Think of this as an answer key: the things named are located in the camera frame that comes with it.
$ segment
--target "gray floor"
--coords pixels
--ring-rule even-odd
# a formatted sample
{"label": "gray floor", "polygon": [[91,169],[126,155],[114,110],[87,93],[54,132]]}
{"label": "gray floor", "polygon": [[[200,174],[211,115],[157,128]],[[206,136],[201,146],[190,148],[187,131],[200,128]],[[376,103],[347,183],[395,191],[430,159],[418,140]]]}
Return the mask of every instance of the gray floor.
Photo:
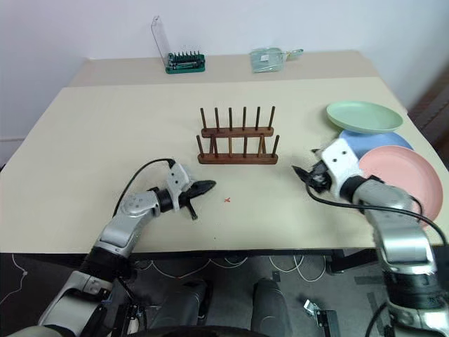
{"label": "gray floor", "polygon": [[[290,256],[273,257],[283,269],[293,266]],[[64,284],[71,270],[69,268],[42,263],[31,258],[16,257],[28,275],[20,293],[10,296],[0,307],[1,335],[6,336],[23,327],[36,324],[46,305]],[[204,259],[160,260],[157,266],[172,275],[182,275],[203,265]],[[215,260],[223,265],[222,259]],[[301,267],[305,277],[319,275],[323,260],[319,256],[306,256]],[[207,324],[249,328],[252,310],[253,285],[262,277],[272,277],[275,269],[268,257],[249,258],[242,266],[222,269],[209,265],[192,277],[203,277],[214,283],[214,295],[208,314]],[[18,287],[22,272],[15,268],[10,254],[1,254],[0,298]],[[281,273],[279,286],[284,293],[290,310],[294,336],[324,336],[314,320],[305,314],[302,304],[306,298],[324,310],[336,310],[342,336],[362,336],[373,310],[385,300],[384,286],[377,265],[360,267],[339,275],[324,275],[314,283],[300,279],[296,271]],[[158,305],[166,291],[177,279],[159,274],[153,267],[138,272],[138,278],[130,288],[149,303]],[[372,336],[381,336],[377,327]]]}

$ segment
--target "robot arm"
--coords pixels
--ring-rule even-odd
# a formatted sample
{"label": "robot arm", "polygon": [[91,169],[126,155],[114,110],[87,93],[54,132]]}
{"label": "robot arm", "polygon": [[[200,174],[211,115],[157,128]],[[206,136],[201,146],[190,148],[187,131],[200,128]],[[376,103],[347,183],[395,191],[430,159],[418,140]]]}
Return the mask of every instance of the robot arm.
{"label": "robot arm", "polygon": [[[354,205],[412,211],[413,200],[406,191],[385,185],[375,177],[361,176],[358,160],[345,140],[336,140],[316,154],[320,162],[311,173],[294,167],[307,189],[330,190],[336,199],[346,199]],[[448,304],[438,285],[431,245],[419,222],[391,211],[366,209],[364,215],[374,229],[395,336],[439,333],[448,337]]]}
{"label": "robot arm", "polygon": [[186,170],[169,162],[167,189],[155,187],[126,197],[97,238],[80,270],[73,271],[39,320],[39,326],[12,336],[90,336],[102,323],[106,309],[102,305],[117,277],[129,273],[128,257],[138,242],[143,227],[153,218],[171,209],[186,206],[193,219],[197,216],[190,199],[209,191],[215,181],[194,181]]}

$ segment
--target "black cable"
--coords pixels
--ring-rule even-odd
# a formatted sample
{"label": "black cable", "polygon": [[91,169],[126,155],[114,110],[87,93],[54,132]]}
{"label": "black cable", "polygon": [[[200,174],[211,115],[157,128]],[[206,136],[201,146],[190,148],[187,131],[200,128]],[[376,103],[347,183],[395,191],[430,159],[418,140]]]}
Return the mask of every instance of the black cable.
{"label": "black cable", "polygon": [[425,223],[427,223],[430,227],[432,227],[440,236],[441,241],[443,242],[444,246],[448,245],[448,240],[446,239],[446,236],[444,235],[443,231],[441,230],[440,227],[438,227],[436,225],[436,223],[434,223],[432,220],[430,220],[429,218],[426,218],[425,216],[415,213],[415,212],[411,212],[411,211],[407,211],[405,209],[394,209],[393,207],[385,207],[385,206],[375,206],[375,205],[353,205],[353,204],[343,204],[341,202],[334,202],[334,201],[330,201],[330,200],[325,200],[322,198],[318,198],[316,195],[314,195],[311,190],[310,190],[310,186],[309,186],[309,181],[306,182],[306,191],[309,194],[309,196],[317,201],[317,202],[321,202],[322,204],[326,204],[329,206],[336,206],[336,207],[342,207],[345,209],[371,209],[373,211],[386,211],[386,212],[393,212],[393,213],[400,213],[400,214],[404,214],[406,216],[412,216],[413,218],[417,218],[420,219],[422,221],[424,221]]}
{"label": "black cable", "polygon": [[370,323],[366,328],[365,337],[370,337],[371,330],[373,330],[374,323],[379,318],[382,311],[387,307],[387,302],[384,302],[379,308],[374,312],[373,317],[371,317]]}
{"label": "black cable", "polygon": [[115,216],[117,214],[117,211],[119,210],[119,206],[121,201],[123,200],[123,197],[125,196],[125,193],[128,191],[128,188],[131,186],[131,184],[133,183],[133,181],[136,179],[136,177],[139,175],[140,172],[143,171],[143,169],[145,169],[147,166],[156,163],[158,161],[167,161],[168,165],[170,167],[172,167],[175,164],[175,161],[173,159],[170,158],[160,158],[160,159],[155,159],[155,160],[151,160],[149,162],[147,162],[146,164],[144,164],[143,166],[141,166],[135,173],[134,176],[129,180],[128,184],[126,184],[125,189],[123,190],[123,192],[120,194],[119,200],[117,201],[117,204],[115,205],[115,209],[114,212],[112,214],[112,216]]}
{"label": "black cable", "polygon": [[135,297],[133,291],[131,289],[129,289],[128,285],[125,283],[125,281],[121,277],[117,277],[117,279],[118,279],[119,283],[121,284],[121,286],[123,287],[123,289],[125,290],[126,295],[128,295],[129,299],[132,302],[135,302],[136,297]]}
{"label": "black cable", "polygon": [[420,215],[424,214],[424,208],[422,207],[421,202],[420,202],[418,199],[416,199],[414,196],[412,196],[412,195],[410,195],[410,198],[411,198],[414,202],[416,202],[416,204],[417,204],[418,207],[420,208]]}

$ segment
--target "stacked plates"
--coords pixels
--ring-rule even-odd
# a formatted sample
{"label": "stacked plates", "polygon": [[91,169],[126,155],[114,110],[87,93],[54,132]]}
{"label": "stacked plates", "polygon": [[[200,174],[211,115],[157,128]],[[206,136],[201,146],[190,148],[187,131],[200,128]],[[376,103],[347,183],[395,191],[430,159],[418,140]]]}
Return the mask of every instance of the stacked plates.
{"label": "stacked plates", "polygon": [[403,123],[397,112],[367,102],[343,101],[327,107],[329,119],[344,128],[344,138],[359,158],[366,177],[402,188],[434,220],[443,205],[443,186],[432,165],[395,131]]}

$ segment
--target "wooden peg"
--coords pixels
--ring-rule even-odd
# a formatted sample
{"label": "wooden peg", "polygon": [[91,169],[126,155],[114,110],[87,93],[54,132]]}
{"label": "wooden peg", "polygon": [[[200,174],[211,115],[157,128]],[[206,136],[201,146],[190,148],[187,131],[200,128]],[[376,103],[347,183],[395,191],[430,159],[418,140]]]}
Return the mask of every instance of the wooden peg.
{"label": "wooden peg", "polygon": [[272,115],[269,117],[269,123],[268,123],[268,129],[271,130],[272,129],[272,124],[273,124],[273,117],[274,117],[274,110],[276,109],[276,107],[273,105],[272,106]]}
{"label": "wooden peg", "polygon": [[265,145],[265,137],[264,140],[262,141],[262,153],[267,153],[267,146]]}
{"label": "wooden peg", "polygon": [[229,130],[232,131],[232,108],[229,108]]}
{"label": "wooden peg", "polygon": [[201,139],[198,135],[196,135],[196,141],[198,142],[199,153],[201,154],[202,157],[204,157],[203,145],[201,144]]}
{"label": "wooden peg", "polygon": [[232,137],[228,137],[229,156],[232,157]]}
{"label": "wooden peg", "polygon": [[245,124],[246,124],[246,107],[243,107],[243,127],[242,127],[242,130],[245,130]]}
{"label": "wooden peg", "polygon": [[218,158],[217,138],[212,137],[212,139],[213,139],[213,148],[214,148],[215,158]]}
{"label": "wooden peg", "polygon": [[259,138],[259,150],[257,151],[257,156],[260,157],[260,154],[262,153],[262,143],[264,142],[264,135],[260,135]]}
{"label": "wooden peg", "polygon": [[204,118],[204,110],[203,110],[203,108],[201,108],[200,111],[201,111],[201,119],[203,120],[203,128],[207,128],[206,127],[206,118]]}
{"label": "wooden peg", "polygon": [[255,129],[259,129],[260,107],[257,107],[257,114],[255,117]]}
{"label": "wooden peg", "polygon": [[218,120],[218,108],[215,108],[215,124],[217,124],[217,133],[220,132],[220,121]]}
{"label": "wooden peg", "polygon": [[276,136],[276,140],[274,141],[272,157],[274,157],[276,155],[276,149],[278,148],[278,141],[279,141],[279,135]]}
{"label": "wooden peg", "polygon": [[245,137],[243,141],[243,158],[246,158],[246,145],[248,145],[248,137]]}

